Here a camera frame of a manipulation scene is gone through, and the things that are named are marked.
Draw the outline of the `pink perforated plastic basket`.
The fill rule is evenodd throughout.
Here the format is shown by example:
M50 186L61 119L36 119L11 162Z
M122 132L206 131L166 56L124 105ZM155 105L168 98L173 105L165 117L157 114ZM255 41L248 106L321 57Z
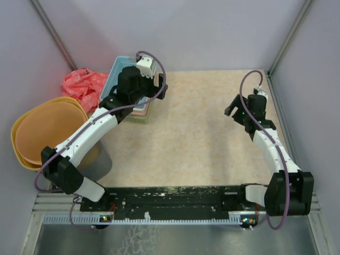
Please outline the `pink perforated plastic basket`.
M142 116L146 116L147 114L147 111L148 111L148 108L146 109L145 112L142 112L142 113L138 113L138 112L134 112L132 111L130 114L129 114L129 117L142 117Z

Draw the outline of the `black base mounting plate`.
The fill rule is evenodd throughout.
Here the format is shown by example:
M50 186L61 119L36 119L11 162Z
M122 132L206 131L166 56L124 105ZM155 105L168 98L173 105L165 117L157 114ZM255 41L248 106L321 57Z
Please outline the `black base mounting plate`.
M98 202L83 198L81 212L108 212L114 219L229 219L231 214L249 214L250 221L265 213L248 202L244 186L167 186L108 188Z

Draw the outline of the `aluminium frame rail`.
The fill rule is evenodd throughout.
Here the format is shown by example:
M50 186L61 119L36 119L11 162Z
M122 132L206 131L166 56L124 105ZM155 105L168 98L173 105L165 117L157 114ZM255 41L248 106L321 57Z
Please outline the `aluminium frame rail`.
M32 211L35 213L68 212L77 198L74 195L63 193L38 194Z

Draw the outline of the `green perforated plastic basket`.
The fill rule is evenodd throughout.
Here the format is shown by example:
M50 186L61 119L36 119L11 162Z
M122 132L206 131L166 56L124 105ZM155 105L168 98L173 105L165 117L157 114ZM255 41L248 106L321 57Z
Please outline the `green perforated plastic basket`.
M149 108L147 111L146 116L142 117L129 117L129 115L124 119L125 122L131 122L131 123L139 123L139 124L147 124L149 121L150 113L152 109L152 103L149 103Z

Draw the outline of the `white perforated plastic basket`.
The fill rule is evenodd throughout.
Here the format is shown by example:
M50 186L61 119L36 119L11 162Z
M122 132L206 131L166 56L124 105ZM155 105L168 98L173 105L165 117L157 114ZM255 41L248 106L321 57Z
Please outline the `white perforated plastic basket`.
M145 112L147 108L148 108L148 104L145 104L145 105L142 105L142 106L135 107L133 109L133 111L138 112L138 113L142 113L142 112Z

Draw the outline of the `blue perforated plastic basket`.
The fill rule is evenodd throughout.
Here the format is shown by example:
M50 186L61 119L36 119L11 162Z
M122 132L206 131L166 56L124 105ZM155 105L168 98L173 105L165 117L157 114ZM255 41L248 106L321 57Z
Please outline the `blue perforated plastic basket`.
M100 95L100 107L109 109L125 105L138 107L149 103L148 97L138 98L138 77L141 77L141 74L136 63L139 59L134 61L127 56L116 58Z

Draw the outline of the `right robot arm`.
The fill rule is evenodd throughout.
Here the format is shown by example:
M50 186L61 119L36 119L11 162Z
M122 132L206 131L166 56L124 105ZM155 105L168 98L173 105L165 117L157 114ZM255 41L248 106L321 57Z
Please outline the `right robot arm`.
M258 204L265 208L269 216L308 215L314 177L310 172L301 171L288 155L274 123L266 119L266 104L267 96L264 95L250 94L246 98L237 95L225 109L225 115L244 126L272 173L268 185L244 185L244 192L237 197L237 204L243 210L250 210Z

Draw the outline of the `grey plastic bin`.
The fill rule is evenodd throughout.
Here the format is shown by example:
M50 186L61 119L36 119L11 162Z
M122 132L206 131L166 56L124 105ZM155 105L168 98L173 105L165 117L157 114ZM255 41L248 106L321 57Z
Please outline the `grey plastic bin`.
M77 167L84 177L96 182L106 176L111 168L111 157L100 140L86 153Z

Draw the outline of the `red plastic bag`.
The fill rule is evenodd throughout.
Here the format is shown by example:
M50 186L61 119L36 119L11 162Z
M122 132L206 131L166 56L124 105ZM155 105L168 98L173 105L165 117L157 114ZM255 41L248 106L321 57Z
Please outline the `red plastic bag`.
M93 112L99 105L108 75L108 72L94 72L88 68L72 71L62 82L63 96L75 99L86 113Z

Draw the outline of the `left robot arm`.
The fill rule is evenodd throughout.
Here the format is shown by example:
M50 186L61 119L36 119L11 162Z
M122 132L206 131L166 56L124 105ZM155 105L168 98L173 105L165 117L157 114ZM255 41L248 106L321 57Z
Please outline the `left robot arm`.
M98 210L106 210L111 204L109 192L82 175L78 166L108 131L119 125L133 108L142 105L142 98L164 99L168 89L166 78L166 72L156 73L153 67L146 74L142 74L138 65L122 68L93 115L64 142L42 150L38 173L65 194L86 198Z

